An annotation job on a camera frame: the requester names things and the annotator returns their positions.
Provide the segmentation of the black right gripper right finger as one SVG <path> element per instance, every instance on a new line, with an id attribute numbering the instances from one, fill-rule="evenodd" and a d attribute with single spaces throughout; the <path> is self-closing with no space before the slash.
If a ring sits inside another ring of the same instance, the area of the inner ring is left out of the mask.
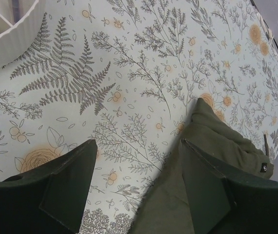
<path id="1" fill-rule="evenodd" d="M 192 144 L 182 140 L 180 149 L 190 153 L 183 161 L 183 180 L 194 231 L 197 234 L 278 234 L 278 182 L 264 179 L 211 156 L 198 157 Z"/>

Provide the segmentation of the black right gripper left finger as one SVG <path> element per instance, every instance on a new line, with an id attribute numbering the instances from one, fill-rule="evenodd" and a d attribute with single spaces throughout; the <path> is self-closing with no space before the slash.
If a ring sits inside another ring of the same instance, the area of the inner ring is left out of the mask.
<path id="1" fill-rule="evenodd" d="M 77 234 L 96 163 L 88 140 L 0 182 L 0 234 Z"/>

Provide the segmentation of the white round divided organizer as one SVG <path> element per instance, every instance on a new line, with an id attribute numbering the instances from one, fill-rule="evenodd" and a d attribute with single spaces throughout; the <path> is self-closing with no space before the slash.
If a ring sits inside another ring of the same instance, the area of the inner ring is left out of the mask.
<path id="1" fill-rule="evenodd" d="M 44 0 L 0 0 L 0 67 L 33 43 L 45 12 Z"/>

